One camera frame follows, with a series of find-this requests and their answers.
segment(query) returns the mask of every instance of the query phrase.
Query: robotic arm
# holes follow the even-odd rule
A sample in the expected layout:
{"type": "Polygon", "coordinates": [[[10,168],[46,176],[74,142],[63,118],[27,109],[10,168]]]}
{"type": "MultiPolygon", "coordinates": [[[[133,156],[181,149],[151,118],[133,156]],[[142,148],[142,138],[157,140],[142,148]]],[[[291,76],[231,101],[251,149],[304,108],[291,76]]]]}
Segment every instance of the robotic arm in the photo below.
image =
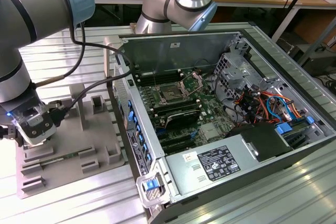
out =
{"type": "Polygon", "coordinates": [[[203,30],[217,10],[212,0],[143,0],[136,34],[172,31],[171,21],[189,31],[203,30]]]}
{"type": "Polygon", "coordinates": [[[95,0],[0,0],[0,119],[11,118],[30,144],[53,135],[56,127],[18,48],[67,27],[73,29],[94,11],[95,0]]]}

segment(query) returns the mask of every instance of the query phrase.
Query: metal panel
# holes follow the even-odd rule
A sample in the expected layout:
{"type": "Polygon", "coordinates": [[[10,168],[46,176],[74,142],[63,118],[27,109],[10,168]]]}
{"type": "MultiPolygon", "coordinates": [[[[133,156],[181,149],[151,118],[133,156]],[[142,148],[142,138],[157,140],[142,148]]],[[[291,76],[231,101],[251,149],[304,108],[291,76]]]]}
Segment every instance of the metal panel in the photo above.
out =
{"type": "Polygon", "coordinates": [[[335,223],[336,142],[171,223],[335,223]]]}

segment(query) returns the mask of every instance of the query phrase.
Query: aluminum workbench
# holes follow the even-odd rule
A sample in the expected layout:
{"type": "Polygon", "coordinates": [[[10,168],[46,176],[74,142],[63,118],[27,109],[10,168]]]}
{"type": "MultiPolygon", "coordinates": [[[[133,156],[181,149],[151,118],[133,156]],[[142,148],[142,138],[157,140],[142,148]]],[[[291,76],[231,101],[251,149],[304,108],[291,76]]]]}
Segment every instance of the aluminum workbench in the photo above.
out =
{"type": "MultiPolygon", "coordinates": [[[[245,29],[278,62],[283,59],[284,52],[272,46],[264,33],[249,23],[211,24],[208,29],[230,27],[245,29]]],[[[87,41],[100,43],[106,36],[130,33],[129,27],[86,30],[87,41]]],[[[76,63],[80,47],[73,45],[69,36],[68,31],[62,31],[20,50],[33,81],[59,75],[76,63]]],[[[287,60],[281,63],[336,117],[336,101],[332,95],[323,95],[308,75],[295,76],[296,63],[287,60]]],[[[263,68],[263,72],[269,68],[267,65],[258,67],[263,68]]],[[[73,75],[38,92],[45,102],[62,99],[70,95],[69,84],[82,82],[88,86],[103,77],[103,51],[88,47],[82,64],[73,75]]],[[[108,99],[104,86],[92,90],[86,99],[96,94],[108,99]]],[[[115,123],[111,105],[108,108],[115,123]]],[[[119,168],[21,200],[16,196],[15,142],[0,141],[0,154],[1,223],[146,223],[127,162],[119,168]]],[[[335,181],[336,142],[333,142],[292,167],[185,213],[171,223],[335,223],[335,181]]]]}

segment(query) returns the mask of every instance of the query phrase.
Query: wire bundle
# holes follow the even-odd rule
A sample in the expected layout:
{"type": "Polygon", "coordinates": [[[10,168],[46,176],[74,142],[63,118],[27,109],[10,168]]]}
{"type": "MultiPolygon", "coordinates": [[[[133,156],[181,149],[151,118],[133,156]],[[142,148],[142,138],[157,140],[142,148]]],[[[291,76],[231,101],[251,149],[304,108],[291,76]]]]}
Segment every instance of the wire bundle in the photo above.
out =
{"type": "Polygon", "coordinates": [[[279,106],[279,102],[284,105],[292,120],[296,120],[302,117],[295,108],[294,103],[289,98],[284,97],[281,94],[273,94],[267,91],[260,92],[260,95],[256,97],[251,95],[252,92],[254,91],[244,91],[242,95],[235,101],[236,105],[243,105],[244,97],[253,97],[254,105],[250,103],[251,109],[249,112],[247,112],[247,114],[250,115],[250,118],[254,118],[253,121],[250,120],[251,123],[257,123],[261,121],[266,121],[269,123],[283,122],[283,118],[281,118],[281,116],[276,113],[276,108],[279,106]]]}
{"type": "Polygon", "coordinates": [[[326,75],[327,77],[315,77],[322,82],[322,85],[330,90],[331,93],[336,95],[336,79],[330,77],[329,74],[326,75]]]}

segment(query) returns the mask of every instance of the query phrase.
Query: circuit board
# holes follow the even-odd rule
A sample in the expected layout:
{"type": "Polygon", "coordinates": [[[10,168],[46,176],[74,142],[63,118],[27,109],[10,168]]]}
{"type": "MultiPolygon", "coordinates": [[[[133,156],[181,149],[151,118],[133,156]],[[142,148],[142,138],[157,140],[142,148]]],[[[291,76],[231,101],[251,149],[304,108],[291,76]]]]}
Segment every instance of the circuit board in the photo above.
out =
{"type": "Polygon", "coordinates": [[[221,140],[234,127],[206,80],[191,71],[186,76],[179,82],[138,87],[158,139],[167,154],[221,140]],[[167,121],[183,113],[188,113],[191,121],[182,119],[178,125],[169,127],[167,121]]]}

